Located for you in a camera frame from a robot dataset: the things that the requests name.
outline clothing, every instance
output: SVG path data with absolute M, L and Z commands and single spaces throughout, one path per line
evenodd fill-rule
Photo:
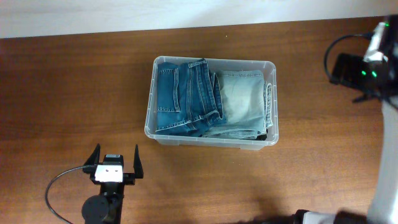
M 272 126 L 272 85 L 265 84 L 262 72 L 219 71 L 217 77 L 227 122 L 212 127 L 202 137 L 256 139 L 265 135 Z
M 225 123 L 220 84 L 205 59 L 158 66 L 156 134 L 199 137 Z

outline plastic bin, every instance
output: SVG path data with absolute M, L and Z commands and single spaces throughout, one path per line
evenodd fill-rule
M 156 110 L 157 66 L 164 62 L 171 62 L 176 65 L 180 65 L 185 62 L 194 62 L 199 59 L 200 58 L 169 57 L 169 56 L 160 56 L 155 59 L 154 68 L 152 71 L 152 81 L 150 83 L 147 118 L 145 121 L 145 129 L 144 129 L 145 134 L 149 138 L 156 139 L 156 141 L 158 141 L 161 144 L 173 145 L 173 146 L 186 144 L 186 145 L 196 145 L 196 146 L 238 147 L 241 149 L 260 150 L 265 146 L 274 145 L 279 139 L 276 68 L 272 62 L 266 62 L 266 61 L 222 60 L 222 59 L 206 58 L 209 69 L 211 71 L 260 70 L 264 74 L 264 80 L 272 84 L 271 119 L 274 125 L 268 129 L 267 139 L 265 141 L 168 136 L 168 135 L 160 135 L 155 133 L 156 116 L 157 116 L 157 110 Z

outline white wall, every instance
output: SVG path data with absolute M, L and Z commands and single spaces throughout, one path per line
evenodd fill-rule
M 221 26 L 398 13 L 398 0 L 0 0 L 0 37 Z

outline black cable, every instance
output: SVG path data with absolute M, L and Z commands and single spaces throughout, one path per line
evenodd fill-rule
M 366 33 L 366 34 L 350 34 L 350 35 L 344 35 L 344 36 L 340 37 L 339 39 L 336 39 L 335 41 L 333 41 L 333 42 L 330 44 L 330 46 L 328 47 L 328 49 L 327 49 L 326 52 L 325 52 L 325 56 L 323 57 L 323 67 L 324 67 L 324 69 L 325 69 L 325 73 L 326 73 L 326 75 L 328 76 L 329 80 L 331 80 L 331 75 L 330 75 L 329 70 L 328 70 L 328 56 L 329 56 L 330 50 L 331 50 L 338 42 L 340 42 L 341 40 L 344 40 L 344 39 L 347 39 L 347 38 L 351 38 L 351 37 L 363 37 L 363 38 L 365 38 L 365 39 L 367 39 L 367 40 L 370 40 L 370 39 L 372 39 L 372 36 L 373 36 L 373 33 L 372 33 L 372 32 Z
M 59 219 L 61 219 L 63 222 L 68 223 L 68 224 L 73 224 L 72 222 L 68 221 L 67 219 L 63 218 L 60 214 L 58 214 L 50 205 L 49 202 L 49 190 L 51 185 L 58 180 L 58 178 L 60 178 L 61 176 L 63 176 L 64 174 L 67 174 L 69 172 L 72 172 L 74 170 L 78 170 L 78 169 L 84 169 L 84 168 L 89 168 L 89 167 L 94 167 L 93 165 L 86 165 L 86 166 L 80 166 L 80 167 L 75 167 L 72 169 L 68 169 L 66 171 L 63 171 L 62 173 L 60 173 L 58 176 L 54 177 L 50 183 L 48 184 L 47 188 L 45 189 L 45 195 L 44 195 L 44 199 L 45 199 L 45 203 L 47 204 L 47 207 L 50 209 L 50 211 Z

